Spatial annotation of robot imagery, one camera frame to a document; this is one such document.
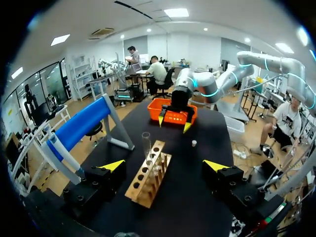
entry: black shorts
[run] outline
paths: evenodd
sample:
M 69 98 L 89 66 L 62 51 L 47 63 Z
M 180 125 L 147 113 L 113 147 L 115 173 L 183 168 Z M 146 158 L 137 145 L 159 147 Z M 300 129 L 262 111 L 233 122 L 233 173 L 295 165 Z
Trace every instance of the black shorts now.
M 274 132 L 273 138 L 275 138 L 275 140 L 281 144 L 281 148 L 293 145 L 291 138 L 283 133 L 278 125 L 276 125 L 276 130 Z

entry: man sitting in chair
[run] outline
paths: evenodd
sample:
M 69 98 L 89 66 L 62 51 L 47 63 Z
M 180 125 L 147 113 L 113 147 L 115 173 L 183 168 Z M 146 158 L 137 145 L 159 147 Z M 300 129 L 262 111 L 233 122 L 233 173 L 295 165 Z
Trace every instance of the man sitting in chair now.
M 273 122 L 266 124 L 261 133 L 260 146 L 252 148 L 250 151 L 255 154 L 262 154 L 262 148 L 268 138 L 268 134 L 272 134 L 277 142 L 280 143 L 281 148 L 286 147 L 286 151 L 289 151 L 292 146 L 291 135 L 294 134 L 294 138 L 298 138 L 302 126 L 301 116 L 298 111 L 300 101 L 295 97 L 292 97 L 291 103 L 281 104 L 275 113 L 273 114 Z
M 159 62 L 157 56 L 153 56 L 151 58 L 151 63 L 152 64 L 149 67 L 149 69 L 147 70 L 146 75 L 153 74 L 154 78 L 151 79 L 147 83 L 147 88 L 149 89 L 151 95 L 155 95 L 157 93 L 157 90 L 158 90 L 157 85 L 164 84 L 164 80 L 167 76 L 167 72 L 166 72 L 166 69 L 164 68 L 164 65 Z

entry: power strip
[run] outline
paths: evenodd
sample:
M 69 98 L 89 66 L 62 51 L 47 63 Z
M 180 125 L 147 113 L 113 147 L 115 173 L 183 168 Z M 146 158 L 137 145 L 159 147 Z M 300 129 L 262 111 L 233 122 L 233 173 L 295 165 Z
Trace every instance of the power strip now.
M 241 159 L 246 159 L 246 158 L 247 158 L 247 155 L 246 155 L 245 152 L 239 152 L 239 151 L 237 151 L 237 150 L 234 150 L 234 151 L 233 151 L 233 154 L 236 155 L 236 156 L 238 156 L 238 157 L 241 158 Z

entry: wooden test tube rack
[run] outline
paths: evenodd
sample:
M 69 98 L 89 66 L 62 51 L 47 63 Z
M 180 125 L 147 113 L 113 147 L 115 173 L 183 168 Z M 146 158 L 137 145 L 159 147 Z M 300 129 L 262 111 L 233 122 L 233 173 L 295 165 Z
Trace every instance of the wooden test tube rack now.
M 149 157 L 144 160 L 125 193 L 126 197 L 147 208 L 153 204 L 171 160 L 171 155 L 161 152 L 164 145 L 164 142 L 158 140 L 154 143 Z M 154 167 L 157 164 L 161 169 L 155 175 Z

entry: ceiling light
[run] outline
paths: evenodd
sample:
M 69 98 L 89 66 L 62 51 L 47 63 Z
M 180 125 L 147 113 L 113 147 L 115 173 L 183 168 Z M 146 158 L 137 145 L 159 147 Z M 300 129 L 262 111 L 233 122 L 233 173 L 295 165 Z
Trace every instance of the ceiling light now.
M 294 53 L 293 50 L 285 43 L 276 43 L 276 46 L 285 53 Z
M 70 36 L 70 34 L 54 38 L 53 42 L 51 43 L 50 46 L 54 46 L 56 44 L 65 42 L 68 39 L 69 36 Z
M 310 49 L 310 52 L 311 52 L 311 54 L 312 54 L 313 58 L 314 58 L 314 59 L 315 59 L 315 61 L 316 61 L 316 54 L 315 54 L 315 52 L 314 52 L 314 51 L 312 51 L 311 49 Z
M 22 72 L 23 72 L 23 68 L 20 67 L 18 70 L 15 71 L 15 73 L 13 73 L 13 74 L 11 75 L 11 77 L 12 77 L 13 79 L 15 79 L 15 78 L 16 78 L 18 75 L 20 75 Z
M 297 31 L 297 37 L 302 42 L 302 45 L 305 47 L 308 44 L 309 36 L 304 27 L 300 27 Z
M 164 11 L 169 17 L 188 17 L 188 10 L 185 8 L 167 9 Z

